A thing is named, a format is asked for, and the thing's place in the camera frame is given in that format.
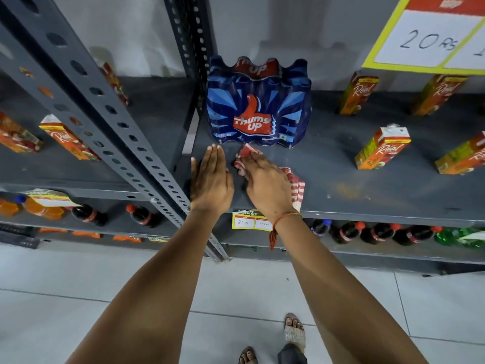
person's left hand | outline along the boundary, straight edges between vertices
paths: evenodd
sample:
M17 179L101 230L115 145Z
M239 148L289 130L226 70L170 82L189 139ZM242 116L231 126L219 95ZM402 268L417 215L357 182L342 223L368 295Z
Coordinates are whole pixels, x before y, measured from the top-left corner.
M234 181L226 168L222 147L215 144L207 147L200 167L193 157L191 167L191 211L212 212L218 216L227 212L234 195Z

dark trouser leg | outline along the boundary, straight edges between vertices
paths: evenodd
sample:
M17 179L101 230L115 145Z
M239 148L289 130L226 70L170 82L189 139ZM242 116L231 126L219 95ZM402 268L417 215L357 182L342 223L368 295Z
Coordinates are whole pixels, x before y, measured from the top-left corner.
M278 354L278 364L306 364L306 357L295 344L286 344Z

tile floor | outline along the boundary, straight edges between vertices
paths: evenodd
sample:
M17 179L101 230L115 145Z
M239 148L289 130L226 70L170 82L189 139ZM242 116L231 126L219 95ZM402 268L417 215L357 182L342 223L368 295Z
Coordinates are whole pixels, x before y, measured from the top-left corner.
M153 253L66 242L36 251L0 245L0 362L63 363ZM351 272L431 364L485 363L485 274ZM276 363L287 312L306 325L308 362L331 363L290 263L204 259L180 363L236 363L246 345L260 364Z

red thread bracelet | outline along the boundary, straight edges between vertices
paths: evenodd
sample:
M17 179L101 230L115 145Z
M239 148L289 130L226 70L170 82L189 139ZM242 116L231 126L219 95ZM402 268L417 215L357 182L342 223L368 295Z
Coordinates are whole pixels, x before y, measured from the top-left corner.
M278 234L275 228L276 224L279 222L279 220L285 218L286 216L290 216L292 214L298 214L299 216L301 216L301 214L298 212L288 212L288 213L282 214L280 217L276 219L275 223L273 224L273 229L270 232L270 250L274 251L276 246L276 241L277 241L276 235Z

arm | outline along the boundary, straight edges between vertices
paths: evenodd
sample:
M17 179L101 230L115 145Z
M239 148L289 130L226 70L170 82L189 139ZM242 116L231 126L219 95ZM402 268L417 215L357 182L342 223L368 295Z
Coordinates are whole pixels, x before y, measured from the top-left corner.
M234 185L221 147L200 170L192 158L191 212L170 241L126 283L67 364L179 362L187 317L212 227Z
M249 173L247 193L256 208L271 223L284 213L295 212L286 176L263 155L253 152L251 156L243 162ZM335 363L350 362L349 357L360 363L427 363L392 316L320 243L299 215L282 218L276 231L292 258L308 306ZM342 349L346 351L345 360Z

